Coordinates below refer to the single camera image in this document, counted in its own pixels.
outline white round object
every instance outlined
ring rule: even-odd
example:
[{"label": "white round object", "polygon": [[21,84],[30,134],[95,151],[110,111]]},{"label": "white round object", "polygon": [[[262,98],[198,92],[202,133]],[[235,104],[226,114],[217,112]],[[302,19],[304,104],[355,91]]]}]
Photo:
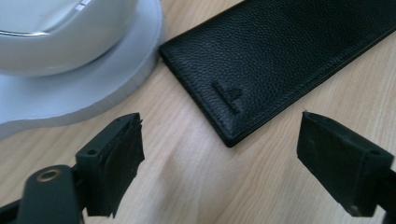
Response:
[{"label": "white round object", "polygon": [[0,139],[92,118],[132,94],[158,61],[164,38],[159,0],[138,0],[132,20],[116,46],[78,69],[49,77],[0,72]]},{"label": "white round object", "polygon": [[0,72],[48,76],[78,68],[125,34],[137,0],[1,0]]}]

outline screw hole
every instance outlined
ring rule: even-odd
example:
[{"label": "screw hole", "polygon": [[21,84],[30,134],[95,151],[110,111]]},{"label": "screw hole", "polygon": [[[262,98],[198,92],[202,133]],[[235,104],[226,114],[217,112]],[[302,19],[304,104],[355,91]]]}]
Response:
[{"label": "screw hole", "polygon": [[60,170],[48,170],[37,177],[39,182],[47,182],[55,179],[61,174]]},{"label": "screw hole", "polygon": [[88,155],[93,156],[97,153],[97,151],[95,149],[91,149],[88,151]]}]

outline wooden table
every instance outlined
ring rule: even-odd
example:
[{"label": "wooden table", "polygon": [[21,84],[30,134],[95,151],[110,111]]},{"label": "wooden table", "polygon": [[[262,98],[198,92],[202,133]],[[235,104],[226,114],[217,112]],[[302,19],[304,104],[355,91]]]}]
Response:
[{"label": "wooden table", "polygon": [[[239,0],[163,0],[171,38]],[[74,155],[107,124],[140,112],[146,160],[113,220],[87,223],[381,223],[351,217],[296,156],[302,112],[335,119],[396,154],[396,34],[364,53],[234,148],[220,141],[168,68],[159,62],[136,93],[74,125],[0,141],[0,202],[21,197],[24,180]]]}]

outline light wooden surface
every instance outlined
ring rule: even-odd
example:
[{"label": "light wooden surface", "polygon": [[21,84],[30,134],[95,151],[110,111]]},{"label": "light wooden surface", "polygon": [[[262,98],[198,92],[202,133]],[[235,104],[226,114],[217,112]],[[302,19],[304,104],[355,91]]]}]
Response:
[{"label": "light wooden surface", "polygon": [[[239,0],[162,0],[168,38]],[[0,204],[24,180],[74,155],[111,120],[140,112],[146,160],[115,219],[87,223],[381,223],[351,217],[296,157],[304,110],[338,120],[396,154],[396,34],[380,42],[234,148],[222,144],[167,67],[106,113],[0,141]]]}]

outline leather texture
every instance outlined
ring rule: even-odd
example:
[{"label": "leather texture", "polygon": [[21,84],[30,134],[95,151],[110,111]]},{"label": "leather texture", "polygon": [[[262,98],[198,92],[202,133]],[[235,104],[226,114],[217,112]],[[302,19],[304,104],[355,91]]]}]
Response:
[{"label": "leather texture", "polygon": [[233,147],[395,27],[395,0],[246,0],[160,54]]}]

